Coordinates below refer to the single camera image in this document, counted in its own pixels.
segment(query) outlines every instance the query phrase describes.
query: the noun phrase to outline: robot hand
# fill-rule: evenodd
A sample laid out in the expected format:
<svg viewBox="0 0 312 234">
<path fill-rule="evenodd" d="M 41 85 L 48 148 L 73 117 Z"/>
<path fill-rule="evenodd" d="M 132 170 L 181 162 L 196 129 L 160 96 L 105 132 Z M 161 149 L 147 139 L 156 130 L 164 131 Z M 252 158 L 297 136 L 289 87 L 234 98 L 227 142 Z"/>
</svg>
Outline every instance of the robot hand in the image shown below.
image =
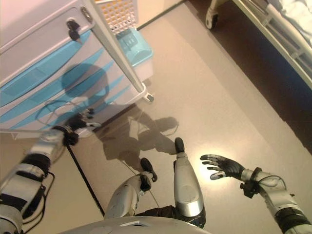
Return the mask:
<svg viewBox="0 0 312 234">
<path fill-rule="evenodd" d="M 234 177 L 241 180 L 241 175 L 245 169 L 238 162 L 220 155 L 203 155 L 200 160 L 205 160 L 204 165 L 213 165 L 214 167 L 207 167 L 208 170 L 218 171 L 210 176 L 211 180 L 220 179 L 223 177 Z"/>
</svg>

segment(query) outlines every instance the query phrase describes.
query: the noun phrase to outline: bed wheel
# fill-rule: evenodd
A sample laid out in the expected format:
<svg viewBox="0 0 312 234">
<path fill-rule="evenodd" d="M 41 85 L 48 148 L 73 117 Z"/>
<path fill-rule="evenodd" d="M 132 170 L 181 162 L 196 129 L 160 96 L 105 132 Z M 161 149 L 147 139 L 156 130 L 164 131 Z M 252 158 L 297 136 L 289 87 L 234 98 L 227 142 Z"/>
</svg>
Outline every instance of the bed wheel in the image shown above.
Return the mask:
<svg viewBox="0 0 312 234">
<path fill-rule="evenodd" d="M 216 26 L 216 23 L 218 22 L 218 14 L 213 15 L 212 17 L 206 16 L 206 27 L 208 29 L 214 29 Z"/>
</svg>

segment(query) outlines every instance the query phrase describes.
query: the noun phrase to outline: wall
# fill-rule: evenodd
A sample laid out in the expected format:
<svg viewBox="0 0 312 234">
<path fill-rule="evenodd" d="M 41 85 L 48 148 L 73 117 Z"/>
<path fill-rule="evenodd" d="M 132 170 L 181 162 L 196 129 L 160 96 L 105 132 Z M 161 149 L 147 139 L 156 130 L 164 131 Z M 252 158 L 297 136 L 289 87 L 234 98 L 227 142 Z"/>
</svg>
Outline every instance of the wall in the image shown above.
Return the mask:
<svg viewBox="0 0 312 234">
<path fill-rule="evenodd" d="M 137 0 L 138 23 L 137 27 L 151 20 L 181 0 Z"/>
</svg>

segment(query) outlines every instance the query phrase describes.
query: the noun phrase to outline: caster wheel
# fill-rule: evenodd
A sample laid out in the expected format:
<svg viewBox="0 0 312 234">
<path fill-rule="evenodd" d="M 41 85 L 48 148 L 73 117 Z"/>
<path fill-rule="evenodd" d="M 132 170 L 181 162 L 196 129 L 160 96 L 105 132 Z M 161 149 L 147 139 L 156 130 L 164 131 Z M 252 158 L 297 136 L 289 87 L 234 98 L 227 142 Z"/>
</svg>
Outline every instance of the caster wheel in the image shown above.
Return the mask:
<svg viewBox="0 0 312 234">
<path fill-rule="evenodd" d="M 218 17 L 219 17 L 219 15 L 216 14 L 216 15 L 213 15 L 211 20 L 206 19 L 206 27 L 208 29 L 214 29 L 216 26 L 216 23 L 218 22 Z"/>
<path fill-rule="evenodd" d="M 179 137 L 175 139 L 175 150 L 177 154 L 181 152 L 185 152 L 183 140 Z"/>
</svg>

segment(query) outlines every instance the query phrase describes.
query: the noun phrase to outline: blue drawer front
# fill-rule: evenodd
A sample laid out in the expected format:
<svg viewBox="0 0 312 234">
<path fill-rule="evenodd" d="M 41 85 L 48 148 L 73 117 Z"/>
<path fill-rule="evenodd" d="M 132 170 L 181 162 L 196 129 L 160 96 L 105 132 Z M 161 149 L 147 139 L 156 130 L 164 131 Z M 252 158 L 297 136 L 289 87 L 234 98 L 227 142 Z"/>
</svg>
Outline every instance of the blue drawer front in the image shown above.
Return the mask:
<svg viewBox="0 0 312 234">
<path fill-rule="evenodd" d="M 74 109 L 72 109 L 71 111 L 59 116 L 57 119 L 49 122 L 46 126 L 42 127 L 41 130 L 44 130 L 46 128 L 49 128 L 51 126 L 57 125 L 59 123 L 61 123 L 62 121 L 67 120 L 68 118 L 70 118 L 71 116 L 84 111 L 86 108 L 88 108 L 89 106 L 92 106 L 93 104 L 95 104 L 97 101 L 99 101 L 101 98 L 103 98 L 107 92 L 109 90 L 112 90 L 117 84 L 119 84 L 121 82 L 121 80 L 123 79 L 123 75 L 121 77 L 119 77 L 118 79 L 116 79 L 115 81 L 113 81 L 111 84 L 109 84 L 108 86 L 106 86 L 104 89 L 102 89 L 101 91 L 99 91 L 98 93 L 94 94 L 92 97 L 90 97 L 88 100 L 84 101 L 83 103 L 77 105 Z M 125 87 L 124 89 L 122 89 L 121 91 L 119 91 L 117 94 L 113 95 L 111 98 L 107 99 L 104 103 L 102 103 L 100 106 L 98 106 L 95 109 L 95 114 L 97 114 L 98 112 L 104 110 L 110 103 L 112 103 L 113 101 L 115 101 L 116 99 L 118 99 L 122 94 L 124 94 L 127 89 L 129 89 L 129 85 L 127 87 Z"/>
<path fill-rule="evenodd" d="M 0 117 L 0 123 L 15 118 L 36 106 L 44 103 L 63 89 L 73 84 L 78 78 L 80 78 L 89 68 L 97 61 L 104 49 L 98 50 L 95 54 L 91 55 L 85 61 L 75 66 L 72 70 L 66 72 L 63 76 L 52 81 L 47 86 L 35 92 L 28 99 L 24 100 L 5 114 Z"/>
<path fill-rule="evenodd" d="M 75 41 L 65 44 L 2 86 L 0 88 L 0 107 L 26 94 L 58 71 L 77 53 L 90 33 L 89 30 L 80 36 L 81 44 Z"/>
<path fill-rule="evenodd" d="M 81 96 L 84 92 L 89 90 L 95 83 L 97 83 L 105 75 L 105 73 L 113 66 L 113 64 L 114 64 L 113 61 L 109 62 L 107 65 L 103 67 L 103 69 L 99 69 L 93 75 L 89 76 L 86 80 L 76 85 L 75 87 L 73 87 L 65 94 L 58 97 L 57 99 L 52 100 L 51 103 L 49 103 L 47 106 L 34 112 L 26 119 L 12 126 L 10 129 L 16 129 L 26 124 L 29 124 L 49 113 L 52 113 L 53 110 L 56 110 L 57 108 L 63 106 L 64 104 L 71 102 L 74 98 Z"/>
</svg>

